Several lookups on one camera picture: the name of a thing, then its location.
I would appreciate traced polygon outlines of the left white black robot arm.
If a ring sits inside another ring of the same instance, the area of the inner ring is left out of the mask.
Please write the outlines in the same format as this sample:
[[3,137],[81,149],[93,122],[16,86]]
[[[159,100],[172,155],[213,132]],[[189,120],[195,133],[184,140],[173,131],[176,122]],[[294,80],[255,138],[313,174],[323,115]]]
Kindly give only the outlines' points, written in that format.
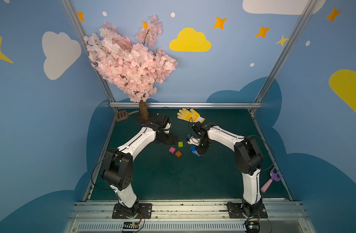
[[166,115],[143,124],[141,130],[125,144],[107,151],[102,161],[101,178],[116,194],[118,203],[114,207],[114,218],[135,218],[142,212],[139,199],[131,182],[134,175],[134,160],[151,142],[175,145],[178,136],[170,132],[171,120]]

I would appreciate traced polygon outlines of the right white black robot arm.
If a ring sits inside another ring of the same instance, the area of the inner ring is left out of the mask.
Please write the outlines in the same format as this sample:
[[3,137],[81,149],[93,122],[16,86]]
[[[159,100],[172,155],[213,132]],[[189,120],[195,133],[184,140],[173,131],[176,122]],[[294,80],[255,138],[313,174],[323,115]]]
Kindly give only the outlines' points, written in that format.
[[235,153],[237,168],[243,176],[242,215],[259,215],[264,208],[259,184],[263,155],[254,137],[236,135],[213,123],[197,122],[192,125],[192,130],[198,136],[193,140],[198,155],[204,155],[212,141],[221,143]]

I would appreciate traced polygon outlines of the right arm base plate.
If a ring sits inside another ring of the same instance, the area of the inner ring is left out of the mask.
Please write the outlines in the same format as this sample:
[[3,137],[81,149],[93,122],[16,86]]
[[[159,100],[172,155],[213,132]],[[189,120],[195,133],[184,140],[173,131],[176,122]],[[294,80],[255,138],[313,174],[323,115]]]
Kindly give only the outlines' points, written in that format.
[[268,218],[268,214],[262,200],[258,203],[251,205],[245,203],[228,202],[226,207],[229,212],[230,218]]

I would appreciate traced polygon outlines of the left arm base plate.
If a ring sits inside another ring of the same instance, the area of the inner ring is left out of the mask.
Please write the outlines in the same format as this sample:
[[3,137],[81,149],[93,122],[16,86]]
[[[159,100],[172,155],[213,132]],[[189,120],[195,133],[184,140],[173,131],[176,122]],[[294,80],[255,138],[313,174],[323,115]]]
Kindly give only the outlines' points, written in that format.
[[152,214],[151,203],[136,203],[131,208],[127,208],[117,203],[113,208],[112,219],[137,219],[141,216],[150,219]]

